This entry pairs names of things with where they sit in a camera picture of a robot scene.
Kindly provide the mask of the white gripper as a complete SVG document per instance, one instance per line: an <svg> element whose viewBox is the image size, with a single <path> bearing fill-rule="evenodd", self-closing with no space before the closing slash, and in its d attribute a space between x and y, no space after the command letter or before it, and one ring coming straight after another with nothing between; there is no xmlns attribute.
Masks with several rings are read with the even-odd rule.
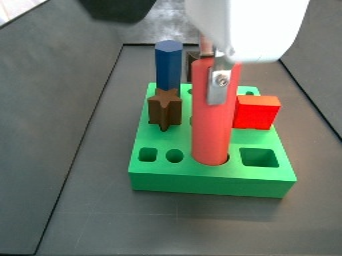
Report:
<svg viewBox="0 0 342 256"><path fill-rule="evenodd" d="M206 104L226 101L232 63L276 61L296 38L309 0L184 0L198 34L198 55L213 56Z"/></svg>

